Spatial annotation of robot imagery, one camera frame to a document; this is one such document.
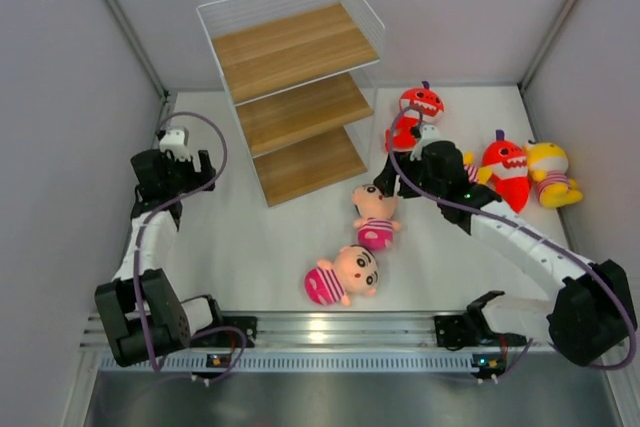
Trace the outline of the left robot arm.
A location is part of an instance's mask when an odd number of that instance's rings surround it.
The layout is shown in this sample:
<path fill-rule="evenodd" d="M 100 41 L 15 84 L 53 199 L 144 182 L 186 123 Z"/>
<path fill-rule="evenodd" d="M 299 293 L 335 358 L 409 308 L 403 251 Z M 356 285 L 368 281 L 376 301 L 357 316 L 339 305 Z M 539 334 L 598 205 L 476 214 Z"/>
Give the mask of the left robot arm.
<path fill-rule="evenodd" d="M 150 149 L 131 158 L 137 178 L 131 230 L 121 266 L 98 286 L 95 304 L 112 355 L 121 367 L 185 349 L 192 338 L 219 344 L 226 333 L 217 302 L 209 295 L 182 301 L 165 272 L 179 233 L 181 199 L 192 191 L 212 191 L 217 171 L 206 150 L 181 160 Z"/>

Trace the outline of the yellow plush toy striped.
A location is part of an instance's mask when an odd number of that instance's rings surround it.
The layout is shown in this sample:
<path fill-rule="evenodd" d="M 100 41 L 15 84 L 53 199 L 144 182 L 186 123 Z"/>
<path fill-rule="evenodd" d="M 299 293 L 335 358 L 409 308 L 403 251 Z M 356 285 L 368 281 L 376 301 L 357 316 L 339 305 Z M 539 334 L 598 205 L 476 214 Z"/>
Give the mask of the yellow plush toy striped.
<path fill-rule="evenodd" d="M 467 152 L 463 155 L 463 167 L 468 180 L 472 183 L 477 183 L 479 181 L 479 168 L 474 164 L 472 152 Z"/>

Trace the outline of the boy plush doll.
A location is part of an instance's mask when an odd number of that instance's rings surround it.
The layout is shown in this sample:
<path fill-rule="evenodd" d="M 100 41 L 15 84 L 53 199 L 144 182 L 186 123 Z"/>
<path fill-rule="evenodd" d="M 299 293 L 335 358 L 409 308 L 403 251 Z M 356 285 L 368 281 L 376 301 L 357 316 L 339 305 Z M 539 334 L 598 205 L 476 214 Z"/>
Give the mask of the boy plush doll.
<path fill-rule="evenodd" d="M 343 247 L 333 260 L 318 259 L 304 278 L 304 290 L 315 304 L 351 305 L 353 296 L 373 296 L 380 281 L 375 256 L 365 247 Z"/>
<path fill-rule="evenodd" d="M 382 251 L 392 247 L 395 233 L 401 224 L 393 219 L 397 208 L 396 197 L 386 197 L 373 184 L 356 187 L 352 203 L 358 218 L 353 222 L 360 245 L 370 251 Z"/>

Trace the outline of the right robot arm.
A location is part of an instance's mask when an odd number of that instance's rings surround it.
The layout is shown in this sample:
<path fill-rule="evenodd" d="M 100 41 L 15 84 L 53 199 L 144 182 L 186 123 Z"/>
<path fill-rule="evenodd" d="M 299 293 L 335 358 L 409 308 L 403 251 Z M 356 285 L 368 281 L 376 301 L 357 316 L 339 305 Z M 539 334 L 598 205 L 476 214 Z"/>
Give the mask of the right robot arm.
<path fill-rule="evenodd" d="M 374 184 L 386 196 L 424 197 L 470 237 L 490 246 L 547 295 L 527 299 L 494 290 L 468 304 L 468 335 L 480 344 L 501 335 L 548 343 L 575 365 L 602 369 L 600 358 L 629 343 L 607 370 L 632 364 L 638 322 L 625 270 L 594 263 L 557 244 L 520 217 L 492 188 L 470 180 L 463 155 L 448 140 L 417 152 L 390 151 Z"/>

